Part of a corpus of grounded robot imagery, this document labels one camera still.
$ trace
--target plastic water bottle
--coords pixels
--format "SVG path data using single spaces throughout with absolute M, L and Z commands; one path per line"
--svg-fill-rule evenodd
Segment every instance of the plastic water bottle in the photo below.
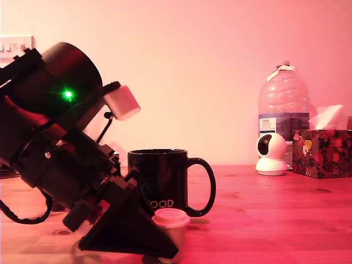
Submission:
M 287 142 L 284 160 L 292 169 L 293 130 L 309 129 L 309 93 L 288 60 L 278 62 L 259 94 L 259 134 L 278 133 Z

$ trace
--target mug handle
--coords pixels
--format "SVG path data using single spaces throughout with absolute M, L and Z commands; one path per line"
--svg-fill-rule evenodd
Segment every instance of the mug handle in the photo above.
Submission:
M 186 209 L 186 212 L 190 217 L 200 217 L 200 216 L 204 216 L 205 214 L 207 214 L 214 204 L 215 195 L 216 195 L 215 176 L 214 176 L 214 172 L 213 172 L 212 168 L 210 167 L 210 165 L 204 159 L 189 158 L 188 163 L 187 163 L 187 169 L 195 164 L 202 165 L 208 173 L 209 180 L 210 180 L 210 197 L 209 197 L 207 205 L 202 210 L 196 210 L 196 209 L 193 209 L 190 206 L 188 206 Z

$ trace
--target wooden table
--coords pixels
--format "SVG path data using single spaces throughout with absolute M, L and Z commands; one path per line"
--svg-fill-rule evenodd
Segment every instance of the wooden table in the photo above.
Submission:
M 182 263 L 352 263 L 352 179 L 317 180 L 288 172 L 257 174 L 254 166 L 213 166 L 217 197 L 204 217 L 192 219 Z M 209 183 L 189 170 L 189 203 L 201 208 Z M 20 178 L 1 180 L 1 198 L 17 215 L 45 211 L 45 200 Z M 63 225 L 65 212 L 38 225 L 11 222 L 1 213 L 1 263 L 159 263 L 157 258 L 82 252 L 80 233 Z

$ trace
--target electrical outlet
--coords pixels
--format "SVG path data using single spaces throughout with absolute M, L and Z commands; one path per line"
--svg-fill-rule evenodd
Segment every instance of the electrical outlet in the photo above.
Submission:
M 22 56 L 26 48 L 34 48 L 33 36 L 0 36 L 0 66 L 11 63 L 15 56 Z

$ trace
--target white lid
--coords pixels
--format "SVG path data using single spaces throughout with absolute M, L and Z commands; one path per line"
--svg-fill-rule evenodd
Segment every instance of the white lid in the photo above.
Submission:
M 280 67 L 282 65 L 290 65 L 290 61 L 288 59 L 279 60 L 276 63 L 276 68 L 278 68 L 278 67 Z
M 190 217 L 184 211 L 176 208 L 158 209 L 152 219 L 163 228 L 183 227 L 190 221 Z

